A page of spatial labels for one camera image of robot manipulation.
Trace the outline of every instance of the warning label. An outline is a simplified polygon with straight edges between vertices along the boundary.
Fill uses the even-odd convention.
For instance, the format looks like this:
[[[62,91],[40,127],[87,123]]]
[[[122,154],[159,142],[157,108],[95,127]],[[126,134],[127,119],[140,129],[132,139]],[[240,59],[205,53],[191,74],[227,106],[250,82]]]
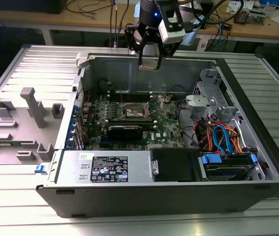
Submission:
[[[128,182],[127,156],[94,156],[92,182]]]

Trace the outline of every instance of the blue clip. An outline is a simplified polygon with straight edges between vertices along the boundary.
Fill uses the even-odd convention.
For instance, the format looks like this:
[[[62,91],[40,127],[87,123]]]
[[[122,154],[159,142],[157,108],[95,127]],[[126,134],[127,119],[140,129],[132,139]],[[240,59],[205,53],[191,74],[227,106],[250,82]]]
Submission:
[[[68,138],[68,139],[70,139],[70,138],[72,138],[72,137],[74,137],[74,134],[73,134],[73,133],[67,133],[67,138]]]
[[[68,145],[68,146],[71,147],[72,146],[72,141],[71,140],[66,140],[65,141],[65,145]]]
[[[222,163],[222,159],[219,154],[208,153],[202,156],[203,164],[207,163]]]
[[[234,153],[233,147],[230,143],[230,139],[229,139],[229,134],[228,131],[221,125],[217,125],[214,130],[213,130],[213,140],[214,140],[214,144],[216,145],[216,147],[222,152],[222,154],[226,154],[226,152],[224,151],[224,149],[219,145],[219,143],[217,142],[217,130],[218,129],[222,129],[225,137],[226,137],[226,144],[227,144],[227,148],[229,153]]]
[[[77,120],[75,118],[70,119],[70,124],[75,124],[76,122],[77,122]]]
[[[75,126],[70,125],[70,126],[68,127],[68,130],[69,130],[69,131],[74,131],[74,130],[75,130]]]
[[[46,173],[45,171],[45,166],[43,165],[37,165],[34,173],[39,174],[39,173]]]
[[[256,157],[255,154],[251,154],[251,159],[252,159],[252,161],[254,162],[254,164],[257,163],[257,157]]]
[[[80,108],[78,107],[78,106],[76,106],[76,105],[74,105],[74,107],[73,107],[73,112],[79,112],[80,111]]]

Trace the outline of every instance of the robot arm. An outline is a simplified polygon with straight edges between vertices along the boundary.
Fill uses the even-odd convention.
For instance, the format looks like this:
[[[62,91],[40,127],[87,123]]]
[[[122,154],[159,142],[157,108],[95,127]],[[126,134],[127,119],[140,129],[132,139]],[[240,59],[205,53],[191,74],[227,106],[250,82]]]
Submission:
[[[128,47],[139,55],[138,64],[142,65],[144,47],[148,44],[157,44],[159,59],[153,69],[159,69],[163,57],[171,57],[186,36],[186,33],[197,31],[203,23],[219,24],[222,22],[206,22],[213,11],[226,0],[221,0],[208,15],[204,16],[198,24],[183,22],[179,4],[192,3],[193,0],[141,0],[140,14],[137,25],[127,24],[124,32]],[[237,15],[243,8],[241,6],[232,17],[225,19],[226,22]]]

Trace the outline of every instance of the wire bundle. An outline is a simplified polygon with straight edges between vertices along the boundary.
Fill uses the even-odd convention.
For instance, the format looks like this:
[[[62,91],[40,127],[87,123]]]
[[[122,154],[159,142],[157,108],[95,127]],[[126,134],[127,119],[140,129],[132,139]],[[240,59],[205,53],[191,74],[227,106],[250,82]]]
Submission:
[[[198,120],[195,124],[195,126],[193,127],[193,130],[195,131],[197,126],[199,125],[200,120]],[[206,150],[206,151],[210,151],[210,152],[215,152],[215,153],[219,153],[219,154],[223,154],[221,150],[219,150],[218,146],[217,146],[217,150],[215,150],[215,146],[214,146],[214,141],[213,141],[213,130],[216,126],[222,126],[224,129],[228,130],[232,135],[234,135],[234,137],[230,137],[230,141],[233,144],[235,153],[243,153],[241,145],[240,145],[240,134],[238,134],[234,129],[232,129],[230,126],[225,125],[222,122],[218,122],[218,121],[210,121],[207,122],[207,127],[206,127],[206,136],[198,142],[197,146],[199,148],[201,148],[202,143],[207,139],[208,140],[208,144],[205,145],[204,147],[202,147],[202,149]],[[220,140],[220,143],[226,142],[226,137],[223,136]]]

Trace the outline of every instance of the electronic equipment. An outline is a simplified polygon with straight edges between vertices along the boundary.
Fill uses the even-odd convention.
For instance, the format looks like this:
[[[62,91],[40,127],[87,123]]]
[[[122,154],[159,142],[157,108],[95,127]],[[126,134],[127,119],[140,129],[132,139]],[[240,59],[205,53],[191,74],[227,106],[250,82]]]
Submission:
[[[60,14],[67,0],[0,0],[0,10]]]
[[[279,0],[260,0],[259,3],[261,5],[267,5],[268,3],[269,5],[279,6]]]
[[[23,48],[0,79],[0,167],[33,168],[59,216],[242,212],[279,197],[279,118],[267,108],[279,117],[279,101],[256,83],[279,91],[279,76],[263,59],[180,51],[149,71],[128,49],[79,48],[76,66],[24,64],[55,50],[63,57]]]
[[[239,212],[279,197],[279,149],[225,60],[163,64],[138,70],[118,51],[83,62],[36,187],[59,216]]]
[[[260,9],[252,9],[249,11],[249,15],[246,23],[262,24],[266,20],[265,13]]]

